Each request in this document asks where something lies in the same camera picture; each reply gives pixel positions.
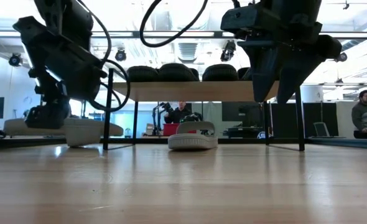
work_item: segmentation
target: person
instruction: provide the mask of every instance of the person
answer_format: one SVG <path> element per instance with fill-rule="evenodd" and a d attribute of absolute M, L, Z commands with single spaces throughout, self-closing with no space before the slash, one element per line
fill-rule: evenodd
<path fill-rule="evenodd" d="M 186 108 L 185 106 L 186 106 L 186 102 L 184 102 L 184 101 L 178 102 L 178 107 L 173 112 L 166 113 L 164 115 L 164 121 L 167 124 L 180 123 L 180 120 L 182 118 L 192 114 L 192 112 L 188 108 Z"/>
<path fill-rule="evenodd" d="M 367 139 L 367 90 L 359 94 L 359 102 L 352 108 L 352 123 L 355 125 L 353 136 Z"/>

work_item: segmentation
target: black table leg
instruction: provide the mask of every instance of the black table leg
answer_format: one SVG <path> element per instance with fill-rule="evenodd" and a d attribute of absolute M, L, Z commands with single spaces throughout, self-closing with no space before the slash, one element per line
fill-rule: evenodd
<path fill-rule="evenodd" d="M 265 145 L 269 145 L 269 110 L 268 103 L 264 101 L 262 105 L 264 111 L 264 131 L 265 131 Z"/>
<path fill-rule="evenodd" d="M 111 108 L 111 92 L 113 91 L 113 69 L 109 68 L 109 78 L 108 78 L 108 94 L 106 97 L 106 107 Z M 105 111 L 105 126 L 103 130 L 103 150 L 109 149 L 109 132 L 110 132 L 110 111 Z"/>
<path fill-rule="evenodd" d="M 136 128 L 138 123 L 138 101 L 135 101 L 135 107 L 134 107 L 134 128 L 133 128 L 133 134 L 132 134 L 132 143 L 136 144 Z"/>
<path fill-rule="evenodd" d="M 295 107 L 297 109 L 297 128 L 298 128 L 298 142 L 299 150 L 305 150 L 305 134 L 304 134 L 304 117 L 302 114 L 302 100 L 301 100 L 301 89 L 295 92 Z"/>

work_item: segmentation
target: laptop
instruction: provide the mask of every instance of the laptop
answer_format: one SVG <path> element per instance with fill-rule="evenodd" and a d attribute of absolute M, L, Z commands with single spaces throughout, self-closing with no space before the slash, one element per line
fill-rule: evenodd
<path fill-rule="evenodd" d="M 330 133 L 327 130 L 326 123 L 324 122 L 315 122 L 314 123 L 316 135 L 315 138 L 344 138 L 339 136 L 330 136 Z"/>

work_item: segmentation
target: red object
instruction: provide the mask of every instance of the red object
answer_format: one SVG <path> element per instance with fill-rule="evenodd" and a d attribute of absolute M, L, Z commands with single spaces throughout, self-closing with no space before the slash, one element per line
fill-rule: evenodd
<path fill-rule="evenodd" d="M 163 135 L 171 136 L 173 134 L 177 134 L 177 128 L 179 124 L 164 124 Z M 196 134 L 196 130 L 189 131 L 188 133 Z"/>

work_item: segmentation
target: ceiling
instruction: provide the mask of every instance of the ceiling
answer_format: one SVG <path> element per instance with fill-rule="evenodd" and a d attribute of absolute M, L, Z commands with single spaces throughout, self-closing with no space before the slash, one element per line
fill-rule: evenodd
<path fill-rule="evenodd" d="M 136 31 L 144 13 L 153 0 L 83 0 L 84 3 L 102 20 L 110 31 Z M 202 5 L 201 0 L 162 1 L 147 24 L 147 31 L 179 30 L 197 13 Z M 345 0 L 323 0 L 318 21 L 323 24 L 324 32 L 367 32 L 367 0 L 348 0 L 350 4 L 344 10 Z M 192 27 L 192 30 L 219 31 L 222 15 L 233 7 L 230 0 L 209 0 L 203 16 Z M 18 18 L 35 16 L 42 22 L 33 0 L 0 0 L 0 31 L 13 31 L 12 25 Z M 95 24 L 93 31 L 101 31 Z M 149 42 L 160 42 L 162 39 L 150 39 Z M 210 65 L 221 63 L 221 49 L 227 39 L 178 39 L 158 49 L 143 46 L 139 39 L 113 39 L 111 58 L 117 49 L 124 48 L 127 60 L 119 62 L 125 69 L 133 65 L 160 67 L 165 63 L 186 62 L 188 67 L 196 68 L 200 74 Z M 342 78 L 347 83 L 367 82 L 367 40 L 343 40 L 343 49 L 348 55 L 346 62 L 327 61 L 321 64 L 305 81 L 307 83 L 334 82 Z M 103 57 L 106 50 L 105 38 L 91 41 L 91 51 Z M 0 56 L 8 58 L 12 53 L 24 51 L 18 37 L 0 37 Z M 235 56 L 228 62 L 236 69 L 249 67 L 248 56 L 237 48 Z M 345 86 L 340 90 L 351 96 L 361 87 Z M 326 93 L 335 91 L 327 86 Z"/>

